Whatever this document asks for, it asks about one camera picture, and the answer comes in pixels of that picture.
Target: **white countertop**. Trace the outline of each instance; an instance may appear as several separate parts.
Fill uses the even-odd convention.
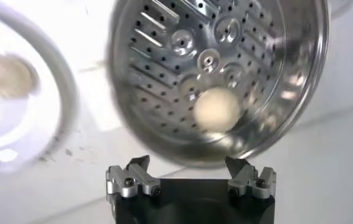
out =
[[[353,223],[353,111],[293,130],[249,162],[277,172],[275,223]],[[229,178],[185,169],[172,178]],[[114,223],[104,198],[35,223]]]

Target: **white surface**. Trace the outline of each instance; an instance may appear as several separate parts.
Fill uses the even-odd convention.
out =
[[[353,223],[353,111],[289,133],[250,163],[277,172],[275,223]],[[230,177],[226,169],[189,169],[171,176]],[[109,205],[100,199],[37,223],[114,222]]]
[[[27,169],[0,177],[0,223],[30,223],[100,198],[105,195],[108,166],[124,166],[132,157],[148,153],[126,128],[116,129],[118,120],[101,120],[104,112],[114,117],[110,102],[104,105],[98,101],[98,110],[86,102],[86,92],[91,88],[100,96],[109,96],[108,89],[101,85],[105,83],[101,82],[102,75],[98,70],[77,76],[84,95],[82,118],[63,148],[47,153]],[[181,168],[156,156],[152,156],[152,163],[150,170],[155,176]]]
[[[78,52],[81,52],[82,49],[93,48],[94,42],[102,43],[101,46],[103,42],[97,38],[94,39],[92,35],[92,38],[87,38],[85,35],[87,32],[85,34],[76,32],[78,30],[91,30],[87,29],[89,26],[86,26],[86,23],[83,22],[86,21],[86,16],[83,16],[83,20],[80,19],[83,13],[82,6],[70,7],[68,4],[66,7],[59,6],[54,8],[53,6],[48,7],[46,5],[47,1],[32,2],[29,3],[31,7],[28,12],[31,13],[28,16],[35,21],[41,21],[42,28],[46,30],[53,28],[53,31],[50,32],[57,32],[52,33],[51,36],[57,39],[60,47],[66,46],[62,47],[65,48],[63,52],[67,52],[71,62],[76,61],[73,64],[88,67],[93,60],[84,60],[79,63],[80,60],[78,58],[80,57],[75,58],[74,55],[83,56],[84,54],[79,54]],[[98,8],[109,9],[109,7],[99,7],[97,5],[94,7],[95,12],[98,12]],[[76,17],[76,9],[78,9],[79,17]],[[104,27],[102,25],[95,26],[95,24],[97,23],[90,23],[93,29],[99,27],[103,30],[95,33],[102,33],[107,27],[106,25]],[[300,123],[302,124],[324,115],[353,108],[353,7],[348,13],[333,22],[332,33],[334,33],[334,37],[331,37],[327,67],[315,97],[301,118]],[[97,49],[101,48],[94,47],[94,51],[99,53]],[[110,100],[108,89],[101,85],[105,83],[97,72],[76,73],[83,95],[83,111],[81,123],[78,124],[77,131],[72,134],[69,142],[59,151],[46,155],[32,167],[14,175],[0,178],[0,223],[23,224],[41,222],[54,214],[69,211],[72,208],[99,198],[101,198],[103,203],[105,169],[112,164],[124,165],[131,157],[147,153],[147,151],[143,150],[142,145],[138,144],[128,134],[125,128],[119,128],[121,123],[116,116],[114,108],[110,106],[110,103],[105,103]],[[97,94],[91,95],[89,90],[91,88],[96,89],[98,91]],[[332,171],[339,166],[339,162],[346,164],[344,163],[346,158],[351,159],[353,162],[353,154],[348,153],[349,150],[353,151],[353,148],[350,147],[350,143],[352,144],[353,142],[353,131],[351,131],[352,135],[349,136],[349,139],[345,138],[347,135],[344,134],[349,132],[347,131],[349,128],[342,122],[304,132],[307,130],[310,130],[310,127],[303,126],[303,128],[294,130],[267,153],[253,161],[256,165],[273,166],[279,173],[278,183],[283,184],[283,187],[278,189],[277,220],[284,220],[283,223],[286,223],[286,220],[295,221],[297,219],[302,219],[300,222],[306,222],[305,220],[316,221],[316,217],[324,215],[322,209],[315,207],[312,209],[316,213],[313,213],[312,217],[308,217],[302,213],[306,212],[307,209],[301,211],[297,210],[297,206],[286,205],[298,205],[300,201],[304,200],[307,203],[304,203],[299,208],[305,208],[304,205],[311,205],[315,202],[318,202],[318,205],[329,206],[329,201],[334,202],[336,206],[340,206],[342,203],[339,203],[339,200],[342,200],[343,197],[353,198],[353,193],[352,195],[346,195],[344,194],[346,192],[343,192],[344,187],[353,187],[353,179],[351,179],[353,178],[353,171],[344,166],[339,168],[340,172],[338,173]],[[337,155],[339,156],[337,158],[332,156],[335,155],[336,151],[338,151]],[[312,162],[319,166],[309,170],[308,166]],[[180,168],[153,156],[149,172],[154,176],[159,176]],[[302,185],[296,182],[297,176],[295,174],[297,172],[300,173],[301,177],[310,178],[311,176],[316,176],[321,180],[320,182],[316,181]],[[333,177],[325,181],[322,179],[325,174]],[[350,181],[341,181],[348,177]],[[338,179],[340,179],[340,183],[332,182]],[[322,201],[312,197],[313,194],[318,192],[317,189],[323,194],[321,196],[323,198]],[[342,196],[335,198],[332,195],[335,191],[331,189],[337,190]],[[353,200],[349,200],[348,205],[352,206]],[[326,219],[317,220],[317,223],[327,223],[324,221],[336,219],[337,216],[332,216],[331,213],[334,211],[331,209],[335,208],[341,213],[342,217],[350,214],[343,212],[346,209],[345,206],[326,208]],[[289,212],[292,212],[292,215],[286,217]],[[348,208],[348,212],[353,212],[353,207]],[[85,218],[79,219],[79,221],[81,220],[83,220],[82,223],[89,223],[84,222]],[[68,218],[61,223],[75,222],[70,222]]]
[[[297,125],[353,108],[353,6],[331,22],[329,48],[315,95]]]

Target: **metal rim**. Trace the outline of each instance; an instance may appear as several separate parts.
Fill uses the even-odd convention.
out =
[[[258,147],[254,147],[253,149],[249,149],[247,151],[240,152],[237,155],[233,155],[238,158],[246,158],[248,156],[253,156],[256,155],[257,153],[263,152],[264,150],[268,149],[270,146],[272,146],[276,141],[278,141],[284,134],[291,128],[294,123],[296,122],[297,118],[302,114],[304,111],[306,105],[309,103],[316,86],[318,84],[318,81],[320,79],[323,66],[324,66],[324,61],[326,57],[326,52],[327,52],[327,43],[328,43],[328,33],[329,33],[329,13],[328,13],[328,4],[327,1],[321,1],[321,0],[315,0],[313,2],[316,4],[318,7],[319,12],[316,14],[318,15],[317,20],[319,21],[318,23],[318,33],[319,36],[317,37],[316,42],[318,43],[315,46],[314,51],[317,52],[317,57],[313,58],[312,66],[310,67],[310,72],[309,76],[307,78],[307,81],[305,83],[305,88],[302,89],[302,97],[300,97],[297,100],[297,106],[292,109],[292,112],[289,114],[288,119],[283,122],[278,128],[276,128],[275,133],[272,134],[269,138],[267,138],[262,144],[260,144]],[[113,21],[118,21],[118,19],[121,17],[121,14],[125,11],[124,7],[126,7],[126,2],[118,2],[116,7],[114,8],[113,12],[113,19],[111,23],[111,30],[110,30],[110,42],[109,42],[109,49],[111,49],[113,43],[116,41],[116,36],[114,35],[118,27],[121,26],[121,21],[118,23],[113,23]],[[108,60],[109,61],[114,61],[114,54],[112,52],[109,52]],[[118,73],[118,71],[114,70],[114,68],[109,65],[108,67],[108,72],[109,74],[112,74],[109,76],[110,78],[110,83],[113,86],[114,83],[114,73]],[[123,102],[126,99],[126,97],[122,98],[117,98],[117,107],[120,109],[120,112],[122,114],[121,118],[125,120],[125,122],[128,124],[129,127],[132,126],[133,121],[127,119],[124,115],[124,109],[121,108],[121,102]],[[145,145],[148,146],[148,141],[144,141],[142,139],[142,133],[139,131],[135,130],[134,128],[131,128],[131,131],[139,137],[141,141],[145,143]],[[220,166],[222,165],[222,161],[206,161],[204,163],[201,163],[199,161],[194,161],[194,160],[186,160],[186,159],[181,159],[181,158],[172,158],[169,157],[168,155],[155,151],[156,153],[166,157],[167,159],[181,163],[184,165],[188,166],[197,166],[197,167],[215,167],[215,166]]]
[[[37,159],[38,156],[42,155],[45,151],[64,144],[78,118],[79,92],[74,84],[75,80],[72,70],[66,63],[66,60],[53,41],[51,41],[38,26],[1,3],[0,21],[21,35],[39,53],[54,76],[61,100],[59,124],[55,132],[55,136],[59,136],[59,141],[55,141],[55,139],[51,137],[46,148],[36,152],[33,157],[29,158],[29,156],[24,155],[21,159],[16,159],[13,163],[3,164],[3,167],[0,167],[0,173],[10,173],[29,164],[30,161]]]

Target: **blurred dough ball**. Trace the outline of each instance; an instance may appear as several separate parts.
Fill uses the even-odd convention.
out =
[[[0,98],[26,97],[35,83],[32,71],[21,59],[0,55]]]
[[[205,91],[194,106],[194,118],[204,130],[226,132],[240,117],[237,97],[228,89],[212,88]]]

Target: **crumb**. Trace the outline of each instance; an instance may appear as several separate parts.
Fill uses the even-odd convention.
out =
[[[72,156],[72,151],[70,151],[69,149],[66,149],[66,154],[69,156]]]

